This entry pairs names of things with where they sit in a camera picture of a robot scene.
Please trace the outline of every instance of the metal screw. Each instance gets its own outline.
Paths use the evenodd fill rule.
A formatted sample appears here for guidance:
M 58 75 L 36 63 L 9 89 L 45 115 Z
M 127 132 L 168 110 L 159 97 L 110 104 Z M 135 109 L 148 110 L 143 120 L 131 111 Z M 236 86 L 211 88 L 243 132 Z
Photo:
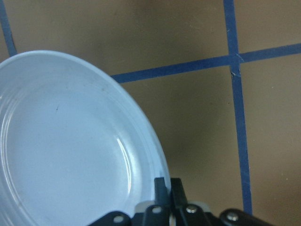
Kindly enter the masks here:
M 114 223 L 121 223 L 124 220 L 124 217 L 122 215 L 116 216 L 113 219 Z
M 238 221 L 238 215 L 234 212 L 230 212 L 227 214 L 227 219 L 231 221 Z
M 160 206 L 154 206 L 151 211 L 153 213 L 160 213 L 162 211 L 162 208 Z
M 186 211 L 188 213 L 195 213 L 195 212 L 197 212 L 197 210 L 198 210 L 198 207 L 196 205 L 189 205 L 186 208 Z

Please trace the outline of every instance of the bolt head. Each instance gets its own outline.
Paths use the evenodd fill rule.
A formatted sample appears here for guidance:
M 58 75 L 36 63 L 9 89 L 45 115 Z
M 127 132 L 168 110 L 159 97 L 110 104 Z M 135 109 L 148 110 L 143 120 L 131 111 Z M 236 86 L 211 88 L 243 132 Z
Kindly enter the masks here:
M 114 223 L 121 223 L 124 220 L 124 217 L 122 215 L 118 215 L 114 217 L 113 222 Z
M 227 214 L 227 219 L 230 221 L 238 221 L 238 215 L 237 213 L 230 212 Z
M 153 213 L 160 213 L 162 208 L 160 206 L 154 206 L 151 210 Z
M 197 212 L 197 210 L 198 210 L 198 207 L 196 205 L 188 205 L 186 208 L 186 211 L 188 213 L 195 213 L 195 212 Z

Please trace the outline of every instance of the tan floor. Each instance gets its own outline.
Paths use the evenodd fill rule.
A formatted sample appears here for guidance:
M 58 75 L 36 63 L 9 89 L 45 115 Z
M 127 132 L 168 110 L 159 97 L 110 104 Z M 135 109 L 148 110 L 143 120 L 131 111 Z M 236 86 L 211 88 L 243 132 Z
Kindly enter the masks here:
M 4 0 L 18 52 L 70 53 L 109 75 L 228 54 L 222 0 Z M 301 3 L 235 1 L 241 52 L 301 42 Z M 0 33 L 0 60 L 8 57 Z M 254 214 L 301 225 L 301 55 L 241 65 Z M 123 84 L 171 176 L 218 215 L 242 208 L 228 67 Z

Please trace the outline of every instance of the white plate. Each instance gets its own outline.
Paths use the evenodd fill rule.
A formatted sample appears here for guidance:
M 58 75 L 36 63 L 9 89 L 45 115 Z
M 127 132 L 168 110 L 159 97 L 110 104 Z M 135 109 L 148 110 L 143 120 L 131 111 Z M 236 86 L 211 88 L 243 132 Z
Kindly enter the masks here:
M 32 51 L 0 64 L 0 225 L 84 226 L 154 199 L 169 174 L 135 101 L 91 64 Z

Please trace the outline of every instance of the blue tape line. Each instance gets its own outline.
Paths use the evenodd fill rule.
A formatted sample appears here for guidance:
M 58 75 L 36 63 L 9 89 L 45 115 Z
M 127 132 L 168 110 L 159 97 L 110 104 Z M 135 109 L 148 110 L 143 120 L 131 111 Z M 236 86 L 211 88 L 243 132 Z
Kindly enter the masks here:
M 284 57 L 293 54 L 301 53 L 301 43 L 281 46 L 276 48 L 268 48 L 264 50 L 258 50 L 253 52 L 241 53 L 241 63 L 256 61 L 256 60 L 264 60 L 275 57 Z
M 244 111 L 244 99 L 240 75 L 240 61 L 243 61 L 238 51 L 238 38 L 236 30 L 235 9 L 233 0 L 224 0 L 224 11 L 228 38 L 229 55 L 233 56 L 230 64 L 232 77 L 232 90 L 235 110 L 236 131 L 238 140 L 238 155 L 240 166 L 240 178 L 243 194 L 244 211 L 252 214 L 252 195 L 250 184 L 250 170 L 246 139 L 246 121 Z
M 0 22 L 4 34 L 4 39 L 6 46 L 8 48 L 8 54 L 10 57 L 17 54 L 15 44 L 13 41 L 13 36 L 8 22 L 8 16 L 6 14 L 5 6 L 3 0 L 0 0 Z
M 196 60 L 182 64 L 169 65 L 163 67 L 157 67 L 137 72 L 129 72 L 123 74 L 113 75 L 112 78 L 119 83 L 137 81 L 142 79 L 156 78 L 171 74 L 179 74 L 184 72 L 191 72 L 202 70 L 206 68 L 219 67 L 229 65 L 231 59 L 229 56 L 219 56 L 204 60 Z

